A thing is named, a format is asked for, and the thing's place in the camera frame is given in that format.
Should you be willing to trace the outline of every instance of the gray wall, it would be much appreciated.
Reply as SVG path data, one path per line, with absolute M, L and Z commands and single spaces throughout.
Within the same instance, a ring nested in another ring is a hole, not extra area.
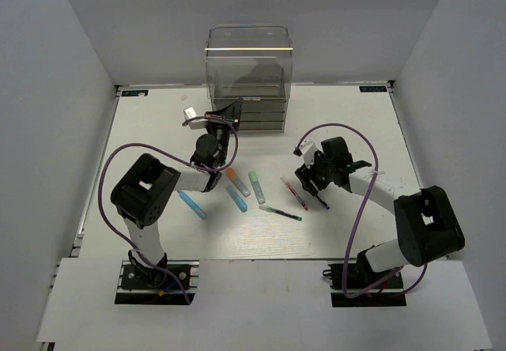
M 294 81 L 397 77 L 438 0 L 70 0 L 113 82 L 203 83 L 218 23 L 269 21 L 293 39 Z
M 0 349 L 32 350 L 115 90 L 67 0 L 0 7 Z
M 397 81 L 424 185 L 444 187 L 494 349 L 506 350 L 506 0 L 440 0 Z

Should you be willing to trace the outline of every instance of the white panel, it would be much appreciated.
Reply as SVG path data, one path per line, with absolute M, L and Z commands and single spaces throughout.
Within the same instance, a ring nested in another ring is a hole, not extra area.
M 438 0 L 70 0 L 117 85 L 203 83 L 219 23 L 289 28 L 294 81 L 395 78 Z
M 397 82 L 422 182 L 447 191 L 494 349 L 506 349 L 506 0 L 440 0 Z
M 32 350 L 114 87 L 67 0 L 0 0 L 0 348 Z
M 400 308 L 333 308 L 324 261 L 204 261 L 190 307 L 114 305 L 119 260 L 63 259 L 40 329 L 55 351 L 473 351 L 490 347 L 460 262 Z M 419 269 L 406 267 L 405 284 Z
M 145 97 L 122 97 L 111 130 L 106 155 L 128 142 L 145 142 L 190 160 L 195 142 L 205 130 L 181 127 L 183 109 L 197 113 L 210 110 L 204 88 L 151 89 Z M 295 86 L 289 103 L 285 133 L 240 133 L 234 169 L 249 186 L 247 174 L 255 170 L 266 204 L 303 218 L 294 221 L 258 208 L 254 195 L 244 198 L 248 211 L 241 213 L 224 189 L 222 177 L 209 193 L 188 193 L 207 212 L 202 221 L 172 194 L 158 224 L 161 243 L 170 259 L 334 258 L 345 253 L 353 220 L 362 197 L 334 185 L 320 196 L 325 208 L 302 190 L 294 172 L 303 163 L 293 155 L 300 137 L 311 127 L 328 122 L 346 123 L 367 136 L 379 154 L 379 168 L 392 179 L 417 186 L 413 165 L 402 138 L 387 92 L 360 92 L 357 86 Z M 349 130 L 328 128 L 311 135 L 318 147 L 322 140 L 342 136 L 354 160 L 371 160 L 367 145 Z M 234 141 L 230 141 L 232 154 Z M 126 149 L 111 163 L 104 185 L 104 207 L 112 222 L 127 233 L 125 224 L 110 202 L 110 192 L 128 168 L 146 149 Z M 156 153 L 167 165 L 173 161 Z M 285 175 L 309 206 L 302 206 L 281 183 Z M 394 216 L 373 202 L 367 205 L 357 233 L 353 253 L 396 237 Z M 102 220 L 96 195 L 85 222 L 80 257 L 124 258 L 129 246 Z

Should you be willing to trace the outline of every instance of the purple cable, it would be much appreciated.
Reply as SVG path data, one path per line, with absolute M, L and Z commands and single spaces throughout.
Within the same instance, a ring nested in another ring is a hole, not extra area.
M 308 132 L 306 132 L 302 136 L 299 143 L 296 145 L 296 149 L 299 149 L 300 145 L 302 144 L 302 141 L 311 132 L 313 132 L 314 130 L 318 130 L 319 128 L 327 127 L 327 126 L 343 127 L 343 128 L 346 128 L 346 129 L 354 132 L 355 134 L 360 136 L 367 143 L 367 145 L 369 146 L 369 148 L 372 152 L 372 156 L 374 157 L 374 171 L 376 173 L 372 176 L 371 182 L 369 183 L 369 186 L 367 188 L 367 192 L 365 193 L 364 199 L 362 200 L 361 207 L 358 209 L 357 217 L 355 218 L 355 222 L 353 223 L 351 234 L 349 235 L 348 246 L 346 247 L 346 253 L 345 253 L 345 258 L 344 258 L 343 267 L 342 267 L 342 291 L 343 291 L 346 298 L 357 298 L 357 297 L 363 295 L 364 293 L 367 293 L 369 290 L 374 289 L 376 286 L 383 284 L 386 280 L 388 280 L 389 278 L 393 277 L 396 273 L 398 273 L 400 271 L 400 269 L 394 268 L 389 274 L 380 278 L 377 282 L 370 284 L 368 287 L 363 288 L 360 292 L 356 292 L 353 294 L 348 293 L 348 289 L 346 288 L 346 282 L 347 282 L 347 276 L 348 276 L 349 254 L 351 253 L 351 247 L 353 245 L 353 240 L 355 239 L 355 235 L 357 234 L 358 224 L 361 221 L 362 213 L 364 212 L 365 205 L 367 204 L 367 201 L 369 200 L 369 197 L 371 196 L 372 187 L 374 186 L 374 182 L 376 181 L 376 178 L 378 176 L 377 172 L 378 172 L 378 168 L 380 166 L 380 163 L 378 161 L 378 155 L 376 153 L 376 150 L 372 146 L 371 142 L 360 131 L 355 130 L 351 126 L 347 126 L 347 125 L 341 124 L 341 123 L 325 123 L 325 124 L 320 124 L 319 126 L 311 128 Z M 407 293 L 407 292 L 411 291 L 415 286 L 417 286 L 418 283 L 421 281 L 421 279 L 424 277 L 426 269 L 427 269 L 427 266 L 425 265 L 425 268 L 424 268 L 421 276 L 418 278 L 417 282 L 415 282 L 411 287 L 409 287 L 404 292 L 399 293 L 399 294 Z
M 103 195 L 103 192 L 104 192 L 105 174 L 107 173 L 107 170 L 109 168 L 109 165 L 111 164 L 112 159 L 120 151 L 122 151 L 123 149 L 130 148 L 130 147 L 143 147 L 143 148 L 151 149 L 151 150 L 153 150 L 155 152 L 161 153 L 162 155 L 164 155 L 166 157 L 169 157 L 169 158 L 171 158 L 171 159 L 173 159 L 173 160 L 175 160 L 175 161 L 177 161 L 177 162 L 179 162 L 181 164 L 184 164 L 184 165 L 186 165 L 188 167 L 196 168 L 199 171 L 205 171 L 205 172 L 219 172 L 219 171 L 223 171 L 226 168 L 228 168 L 230 165 L 232 165 L 233 161 L 236 159 L 237 149 L 239 147 L 239 138 L 237 137 L 237 131 L 234 129 L 234 127 L 230 123 L 226 122 L 225 120 L 223 120 L 221 118 L 206 117 L 206 116 L 197 116 L 195 118 L 188 119 L 185 122 L 183 122 L 183 126 L 185 126 L 189 122 L 193 122 L 194 120 L 197 120 L 197 119 L 207 119 L 207 120 L 209 120 L 210 118 L 213 118 L 213 120 L 217 120 L 218 122 L 223 122 L 226 125 L 228 125 L 232 129 L 232 132 L 234 133 L 234 137 L 236 138 L 236 147 L 234 149 L 234 153 L 232 155 L 232 159 L 230 159 L 230 162 L 228 164 L 226 164 L 225 166 L 223 166 L 221 168 L 214 169 L 214 168 L 207 168 L 207 167 L 198 167 L 198 166 L 195 166 L 195 165 L 192 165 L 192 164 L 188 163 L 187 161 L 181 160 L 178 157 L 175 157 L 175 156 L 171 155 L 170 153 L 166 153 L 165 151 L 162 151 L 161 149 L 159 149 L 157 147 L 154 147 L 154 146 L 148 145 L 148 144 L 144 144 L 144 143 L 127 143 L 127 144 L 123 144 L 119 148 L 115 149 L 115 151 L 111 153 L 111 156 L 109 156 L 109 158 L 105 161 L 104 168 L 102 169 L 102 173 L 100 173 L 100 179 L 99 179 L 99 183 L 98 183 L 98 210 L 100 211 L 100 215 L 102 216 L 102 219 L 104 219 L 105 224 L 117 236 L 119 236 L 120 238 L 122 238 L 123 240 L 125 240 L 129 245 L 131 245 L 133 249 L 135 249 L 135 250 L 138 249 L 137 246 L 135 245 L 135 243 L 128 236 L 122 234 L 111 223 L 111 221 L 109 221 L 108 216 L 106 215 L 105 210 L 104 210 L 104 203 L 103 203 L 103 200 L 102 200 L 102 195 Z M 183 284 L 181 284 L 181 281 L 178 279 L 178 277 L 176 275 L 174 275 L 173 272 L 171 272 L 170 270 L 167 270 L 165 268 L 161 268 L 159 266 L 155 266 L 148 259 L 146 259 L 144 257 L 144 255 L 142 255 L 141 252 L 139 252 L 139 251 L 137 251 L 137 255 L 139 255 L 139 257 L 141 258 L 141 260 L 145 264 L 147 264 L 148 266 L 150 266 L 151 268 L 154 268 L 155 270 L 159 270 L 160 272 L 168 274 L 170 277 L 172 277 L 174 279 L 174 281 L 177 283 L 177 285 L 179 286 L 179 288 L 181 289 L 181 292 L 183 293 L 184 298 L 185 298 L 186 302 L 188 303 L 188 305 L 191 303 L 190 302 L 190 298 L 188 297 L 186 290 L 184 290 Z

